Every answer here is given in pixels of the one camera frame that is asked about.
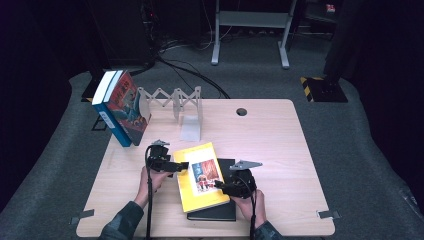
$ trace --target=table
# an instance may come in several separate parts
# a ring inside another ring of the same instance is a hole
[[[219,0],[216,0],[215,10],[215,44],[212,53],[212,65],[218,65],[221,40],[219,36],[219,27],[222,26],[250,26],[250,27],[270,27],[284,28],[284,34],[281,41],[278,42],[280,51],[281,65],[288,69],[289,60],[287,57],[286,43],[289,35],[291,22],[297,0],[292,0],[290,11],[288,13],[267,13],[267,12],[239,12],[239,11],[221,11]]]
[[[152,118],[140,146],[123,148],[112,135],[84,211],[80,237],[96,237],[105,224],[137,193],[144,153],[161,139],[176,150],[212,142],[219,158],[261,162],[252,168],[256,184],[266,195],[268,220],[284,236],[328,236],[334,233],[332,219],[321,219],[317,211],[328,206],[323,194],[293,103],[282,99],[203,99],[200,142],[179,140],[181,124],[172,106],[151,103]],[[238,108],[247,110],[239,116]],[[195,111],[186,105],[184,115]],[[147,214],[135,235],[145,236]],[[236,222],[189,221],[182,211],[177,178],[166,179],[153,199],[152,237],[241,237],[249,236],[249,223],[237,208]]]

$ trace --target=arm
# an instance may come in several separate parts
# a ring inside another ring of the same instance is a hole
[[[150,170],[153,192],[156,192],[163,180],[171,173]],[[134,201],[130,201],[119,211],[112,221],[103,227],[99,239],[132,239],[138,223],[144,215],[143,208],[148,203],[147,170],[141,171],[140,185]]]
[[[272,224],[266,218],[264,193],[261,190],[256,189],[253,194],[254,198],[256,198],[255,239],[283,239],[283,236],[274,228],[274,226],[272,226]],[[234,202],[236,202],[237,206],[239,206],[244,218],[250,221],[253,215],[251,200],[237,197],[231,197],[231,199],[233,199]]]

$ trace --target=black book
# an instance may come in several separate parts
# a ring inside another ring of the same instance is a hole
[[[225,183],[231,181],[230,166],[234,165],[235,162],[235,159],[218,158],[218,164]],[[190,212],[187,213],[187,219],[197,221],[236,221],[236,203],[230,200],[230,202],[219,206]]]

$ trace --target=dark jacket sleeve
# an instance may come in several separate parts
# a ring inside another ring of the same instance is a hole
[[[115,215],[113,220],[103,227],[99,239],[132,239],[143,215],[144,211],[139,205],[133,201],[128,202],[127,205]]]
[[[279,239],[283,239],[283,236],[268,221],[266,221],[264,224],[262,224],[255,230],[255,240],[279,240]]]

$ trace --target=upright book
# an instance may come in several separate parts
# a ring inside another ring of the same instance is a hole
[[[115,135],[116,139],[118,139],[119,143],[123,147],[129,147],[131,146],[131,139],[128,137],[127,133],[124,131],[121,125],[116,121],[115,117],[109,111],[109,108],[106,106],[106,104],[103,103],[109,85],[113,82],[114,79],[119,78],[117,72],[118,71],[105,72],[97,87],[91,104],[103,118],[113,135]]]
[[[218,158],[219,167],[225,182],[231,181],[230,167],[236,163],[235,159]],[[236,203],[230,202],[211,208],[187,213],[188,220],[195,221],[236,221]]]
[[[119,79],[109,86],[109,94],[104,103],[121,125],[135,146],[140,145],[151,114],[141,115],[140,92],[128,71],[123,71]]]
[[[224,178],[212,143],[173,153],[175,162],[188,162],[186,171],[177,174],[183,212],[190,213],[222,205],[230,197],[215,187],[215,180]]]

